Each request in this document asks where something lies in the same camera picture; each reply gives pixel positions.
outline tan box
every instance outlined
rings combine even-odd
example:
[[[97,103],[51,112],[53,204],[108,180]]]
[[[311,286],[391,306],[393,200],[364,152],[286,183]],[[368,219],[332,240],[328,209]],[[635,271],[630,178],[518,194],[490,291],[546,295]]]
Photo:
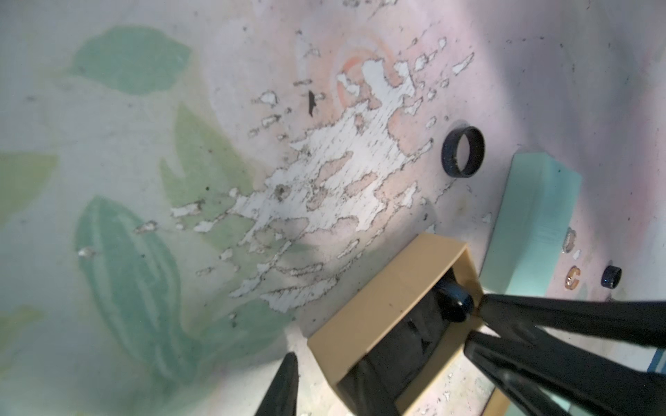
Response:
[[[423,233],[308,340],[328,384],[343,402],[345,399],[338,390],[340,380],[451,267],[456,281],[467,289],[478,306],[483,291],[467,244]],[[448,326],[421,372],[397,398],[396,407],[401,414],[412,410],[419,396],[460,353],[469,332],[481,325],[480,319],[471,317],[467,322]]]

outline green leaf painting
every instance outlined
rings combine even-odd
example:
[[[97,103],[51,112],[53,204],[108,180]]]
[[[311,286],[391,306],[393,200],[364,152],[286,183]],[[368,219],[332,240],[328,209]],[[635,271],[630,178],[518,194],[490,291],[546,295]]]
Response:
[[[76,52],[71,72],[127,94],[144,95],[170,89],[190,52],[150,27],[116,26]]]
[[[194,379],[201,345],[180,326],[180,275],[155,233],[136,234],[143,221],[130,210],[96,197],[76,231],[76,248],[97,307],[116,339],[151,372],[179,383]]]
[[[253,300],[204,328],[197,339],[180,323],[180,274],[157,233],[137,234],[143,220],[124,206],[95,197],[79,219],[79,268],[115,339],[167,386],[205,376],[211,360],[230,361],[273,342],[290,316]]]
[[[0,152],[0,226],[39,195],[57,156],[30,152]]]

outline white paint patch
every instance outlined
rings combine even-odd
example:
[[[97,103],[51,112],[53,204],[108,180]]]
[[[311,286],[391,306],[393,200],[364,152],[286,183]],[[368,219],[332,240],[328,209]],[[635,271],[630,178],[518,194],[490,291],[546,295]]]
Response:
[[[359,239],[356,239],[356,240],[350,242],[349,245],[347,247],[345,247],[345,249],[342,250],[340,252],[340,254],[338,254],[338,258],[343,258],[347,254],[351,253],[354,250],[354,248],[356,248],[356,246],[358,245],[359,242],[360,242]]]
[[[368,247],[370,244],[372,244],[374,242],[375,238],[381,236],[383,232],[384,232],[384,227],[381,227],[379,230],[377,230],[377,232],[366,243],[366,247]]]
[[[421,104],[423,104],[423,99],[416,100],[414,104],[410,105],[409,107],[405,107],[405,114],[409,116],[416,115],[416,112],[418,111],[419,107],[421,107]]]
[[[261,283],[261,277],[254,276],[252,279],[243,279],[240,283],[240,287],[229,294],[230,298],[239,298],[243,295],[250,293],[252,290],[256,289]]]
[[[268,302],[271,309],[284,313],[321,298],[337,283],[336,278],[330,278],[302,288],[286,288],[268,292],[259,298]]]
[[[347,78],[347,74],[339,73],[336,79],[340,84],[342,84],[344,89],[346,89],[347,92],[350,93],[351,95],[358,97],[358,95],[361,93],[360,85],[354,84],[349,78]]]
[[[207,267],[205,269],[197,270],[194,274],[197,275],[198,277],[205,276],[207,274],[210,274],[213,271],[213,269],[215,268],[212,266]]]
[[[426,67],[426,64],[428,63],[428,57],[426,54],[420,55],[418,58],[416,58],[416,61],[414,61],[414,72],[422,71],[423,68]]]
[[[474,52],[470,53],[462,62],[455,64],[452,68],[455,75],[458,75],[462,72],[463,69],[467,68],[470,63],[474,60]]]
[[[279,115],[279,114],[273,114],[273,115],[270,115],[270,116],[268,116],[268,117],[264,117],[264,118],[261,119],[261,126],[262,126],[263,128],[268,128],[268,127],[270,127],[272,124],[274,124],[274,123],[276,123],[278,120],[280,120],[280,117],[282,117],[282,116]]]
[[[403,107],[404,96],[413,97],[415,93],[407,63],[397,62],[394,69],[403,78],[396,87],[386,80],[382,61],[364,62],[361,71],[365,82],[382,106],[370,109],[369,100],[364,100],[346,108],[335,123],[309,130],[304,140],[290,144],[299,152],[295,162],[275,170],[264,181],[264,190],[238,196],[229,212],[254,220],[254,225],[239,244],[249,242],[257,230],[278,219],[306,219],[308,224],[303,233],[329,229],[339,218],[355,217],[358,220],[356,231],[370,227],[376,215],[386,208],[386,203],[374,195],[375,191],[392,173],[417,160],[433,145],[431,140],[417,153],[407,155],[388,134],[388,121]],[[366,120],[362,132],[358,132],[354,124],[358,114]],[[317,193],[313,182],[322,167],[327,162],[341,159],[347,152],[352,156],[344,166],[319,184],[326,190],[326,197],[316,209],[308,210],[307,201]],[[367,174],[374,174],[375,179],[363,191],[353,196],[344,194],[347,185]],[[278,199],[275,196],[277,186],[288,186],[290,192]]]
[[[199,215],[201,214],[201,204],[203,204],[203,201],[195,201],[183,206],[171,208],[171,216],[173,218],[180,218],[184,216]]]
[[[309,266],[297,268],[297,269],[291,269],[289,270],[289,274],[291,276],[303,276],[305,274],[311,274],[311,273],[316,273],[316,272],[321,272],[324,269],[324,264],[323,263],[315,263],[315,264],[310,264]]]
[[[400,206],[406,206],[407,208],[411,208],[412,204],[414,203],[414,194],[418,190],[418,186],[416,184],[416,181],[414,181],[409,188],[405,189],[402,193],[402,200],[400,201],[399,205]]]
[[[145,232],[153,232],[157,230],[157,221],[148,221],[134,229],[134,232],[137,234],[143,234]]]
[[[80,249],[77,254],[79,257],[84,257],[84,258],[91,258],[93,257],[96,253],[95,250],[92,247],[84,247]]]
[[[254,103],[268,104],[271,108],[275,107],[278,103],[278,96],[274,91],[265,91],[263,92],[258,99],[253,101]]]
[[[225,251],[223,251],[219,256],[217,256],[220,260],[223,262],[229,260],[232,256],[234,255],[234,252],[230,249],[227,248]]]
[[[194,228],[192,230],[194,230],[195,232],[209,232],[212,229],[212,227],[215,225],[216,222],[217,222],[217,220],[215,220],[215,221],[208,221],[208,220],[199,221],[199,222],[196,223],[196,225],[194,226]]]

